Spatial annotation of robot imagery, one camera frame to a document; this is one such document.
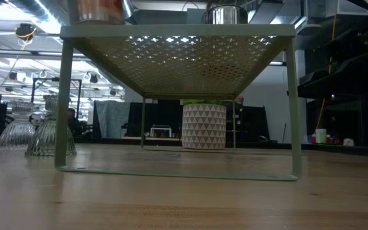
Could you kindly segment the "green ribbed glass candle holder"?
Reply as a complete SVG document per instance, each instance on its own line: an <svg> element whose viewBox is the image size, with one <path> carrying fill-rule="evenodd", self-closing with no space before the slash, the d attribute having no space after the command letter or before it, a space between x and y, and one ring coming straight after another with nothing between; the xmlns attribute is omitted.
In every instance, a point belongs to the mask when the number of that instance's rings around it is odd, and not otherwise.
<svg viewBox="0 0 368 230"><path fill-rule="evenodd" d="M44 95L45 120L36 129L25 155L53 157L55 154L56 125L57 125L57 95Z"/></svg>

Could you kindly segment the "copper sided tin candle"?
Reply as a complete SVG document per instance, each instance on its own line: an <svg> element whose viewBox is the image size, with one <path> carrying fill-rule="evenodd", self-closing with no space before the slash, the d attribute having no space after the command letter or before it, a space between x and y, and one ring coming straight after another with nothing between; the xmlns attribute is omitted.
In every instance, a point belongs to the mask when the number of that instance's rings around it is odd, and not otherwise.
<svg viewBox="0 0 368 230"><path fill-rule="evenodd" d="M124 24L122 0L66 0L71 24Z"/></svg>

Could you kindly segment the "white cup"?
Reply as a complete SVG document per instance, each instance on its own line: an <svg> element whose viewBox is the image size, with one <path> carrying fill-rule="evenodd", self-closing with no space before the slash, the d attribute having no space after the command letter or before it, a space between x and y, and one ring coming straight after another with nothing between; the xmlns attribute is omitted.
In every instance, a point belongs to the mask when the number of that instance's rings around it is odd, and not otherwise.
<svg viewBox="0 0 368 230"><path fill-rule="evenodd" d="M316 138L316 143L318 143L318 144L326 143L326 140L327 140L326 129L317 128L315 130L315 138Z"/></svg>

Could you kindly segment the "silver tin candle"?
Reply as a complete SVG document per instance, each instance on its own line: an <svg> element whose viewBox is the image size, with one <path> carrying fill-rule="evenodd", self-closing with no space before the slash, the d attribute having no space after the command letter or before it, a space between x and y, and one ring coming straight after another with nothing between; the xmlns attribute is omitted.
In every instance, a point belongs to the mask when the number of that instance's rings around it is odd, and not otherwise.
<svg viewBox="0 0 368 230"><path fill-rule="evenodd" d="M201 17L203 24L248 24L248 12L236 5L214 6Z"/></svg>

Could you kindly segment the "succulent in patterned pot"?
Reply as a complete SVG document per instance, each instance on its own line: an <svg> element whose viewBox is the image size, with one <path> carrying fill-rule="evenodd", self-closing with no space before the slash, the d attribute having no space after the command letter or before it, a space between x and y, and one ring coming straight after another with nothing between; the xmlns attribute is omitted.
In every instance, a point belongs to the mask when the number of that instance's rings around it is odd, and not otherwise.
<svg viewBox="0 0 368 230"><path fill-rule="evenodd" d="M191 150L222 150L226 145L227 108L219 103L183 104L181 144Z"/></svg>

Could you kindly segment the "green perforated metal shelf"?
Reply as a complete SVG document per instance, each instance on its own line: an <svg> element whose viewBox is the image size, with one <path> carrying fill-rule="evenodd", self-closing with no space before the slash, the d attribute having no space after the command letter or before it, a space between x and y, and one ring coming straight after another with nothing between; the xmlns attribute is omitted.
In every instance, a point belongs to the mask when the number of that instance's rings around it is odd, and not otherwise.
<svg viewBox="0 0 368 230"><path fill-rule="evenodd" d="M286 55L292 170L302 176L295 28L290 24L64 26L54 166L66 163L66 115L73 53L81 52L144 99L235 100L281 53Z"/></svg>

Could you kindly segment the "white frame object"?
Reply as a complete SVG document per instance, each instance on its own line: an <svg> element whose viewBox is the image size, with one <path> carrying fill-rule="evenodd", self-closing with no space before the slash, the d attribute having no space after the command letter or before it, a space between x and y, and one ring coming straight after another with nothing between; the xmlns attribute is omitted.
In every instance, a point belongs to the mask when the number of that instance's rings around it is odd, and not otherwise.
<svg viewBox="0 0 368 230"><path fill-rule="evenodd" d="M150 136L158 138L171 138L172 130L169 127L152 127L150 129Z"/></svg>

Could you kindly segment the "black stand frame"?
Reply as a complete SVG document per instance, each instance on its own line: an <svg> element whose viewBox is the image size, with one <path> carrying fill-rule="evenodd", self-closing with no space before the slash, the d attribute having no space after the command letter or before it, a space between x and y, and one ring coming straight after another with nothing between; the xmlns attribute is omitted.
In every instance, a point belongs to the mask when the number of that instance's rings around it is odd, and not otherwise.
<svg viewBox="0 0 368 230"><path fill-rule="evenodd" d="M31 102L34 102L35 100L35 91L37 88L39 88L41 85L43 85L46 81L52 81L52 82L59 82L58 77L51 77L51 78L41 78L37 77L33 79L33 85L32 85L32 91L31 91ZM78 95L77 95L77 108L75 117L79 118L79 109L81 105L81 92L82 92L82 81L80 79L71 79L71 81L78 82L79 86L78 89Z"/></svg>

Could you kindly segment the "silver ventilation duct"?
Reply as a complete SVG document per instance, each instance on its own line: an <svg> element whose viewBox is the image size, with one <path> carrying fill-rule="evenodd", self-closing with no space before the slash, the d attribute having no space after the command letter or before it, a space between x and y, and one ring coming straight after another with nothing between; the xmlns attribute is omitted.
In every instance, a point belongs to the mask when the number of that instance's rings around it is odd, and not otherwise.
<svg viewBox="0 0 368 230"><path fill-rule="evenodd" d="M71 24L66 0L5 0L20 11L35 17L38 21L55 20L60 24ZM123 19L131 17L135 7L131 0L122 0Z"/></svg>

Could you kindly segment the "grey cloth cover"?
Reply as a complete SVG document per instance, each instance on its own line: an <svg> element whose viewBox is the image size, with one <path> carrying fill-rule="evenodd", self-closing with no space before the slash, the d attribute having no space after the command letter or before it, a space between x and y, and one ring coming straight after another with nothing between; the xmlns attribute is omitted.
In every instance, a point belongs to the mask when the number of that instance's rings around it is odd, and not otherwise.
<svg viewBox="0 0 368 230"><path fill-rule="evenodd" d="M117 101L95 101L98 126L101 137L105 139L119 139L122 126L128 122L130 103Z"/></svg>

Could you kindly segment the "clear ribbed glass candle holder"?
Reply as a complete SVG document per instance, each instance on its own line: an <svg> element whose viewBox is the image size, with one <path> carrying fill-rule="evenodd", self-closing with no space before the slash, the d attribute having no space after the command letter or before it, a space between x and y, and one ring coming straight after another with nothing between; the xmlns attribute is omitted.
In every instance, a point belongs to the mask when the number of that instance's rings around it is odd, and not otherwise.
<svg viewBox="0 0 368 230"><path fill-rule="evenodd" d="M0 151L25 150L35 134L35 128L29 121L34 103L13 101L11 107L14 120L0 135Z"/></svg>

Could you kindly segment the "person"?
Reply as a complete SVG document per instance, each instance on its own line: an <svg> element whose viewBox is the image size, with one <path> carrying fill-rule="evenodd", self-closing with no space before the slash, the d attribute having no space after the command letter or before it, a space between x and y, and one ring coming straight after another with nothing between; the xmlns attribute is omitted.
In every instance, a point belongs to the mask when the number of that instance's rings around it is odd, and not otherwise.
<svg viewBox="0 0 368 230"><path fill-rule="evenodd" d="M68 109L68 126L73 135L80 136L84 133L84 125L75 117L75 110Z"/></svg>

